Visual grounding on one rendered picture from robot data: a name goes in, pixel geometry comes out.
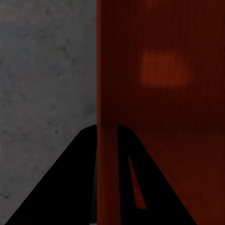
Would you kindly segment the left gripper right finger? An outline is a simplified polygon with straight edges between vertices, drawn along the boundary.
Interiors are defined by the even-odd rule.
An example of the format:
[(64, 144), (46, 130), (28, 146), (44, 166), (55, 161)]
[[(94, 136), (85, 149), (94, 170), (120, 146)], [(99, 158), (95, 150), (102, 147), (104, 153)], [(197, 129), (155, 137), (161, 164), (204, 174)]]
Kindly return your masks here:
[[(136, 133), (118, 125), (121, 225), (196, 225)], [(136, 207), (130, 156), (147, 209)]]

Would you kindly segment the storage box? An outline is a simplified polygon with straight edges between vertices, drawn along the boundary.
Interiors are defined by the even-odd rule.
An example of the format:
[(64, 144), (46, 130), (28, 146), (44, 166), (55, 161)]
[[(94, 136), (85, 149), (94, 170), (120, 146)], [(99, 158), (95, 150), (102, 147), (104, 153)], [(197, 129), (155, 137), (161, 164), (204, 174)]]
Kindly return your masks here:
[(118, 125), (196, 225), (225, 225), (225, 0), (97, 0), (97, 225), (121, 225)]

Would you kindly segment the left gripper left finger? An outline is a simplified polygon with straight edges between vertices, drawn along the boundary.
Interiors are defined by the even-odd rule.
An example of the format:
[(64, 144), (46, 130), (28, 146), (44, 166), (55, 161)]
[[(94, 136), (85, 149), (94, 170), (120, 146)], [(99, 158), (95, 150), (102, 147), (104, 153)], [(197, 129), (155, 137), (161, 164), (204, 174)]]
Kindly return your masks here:
[(81, 130), (5, 225), (89, 225), (97, 125)]

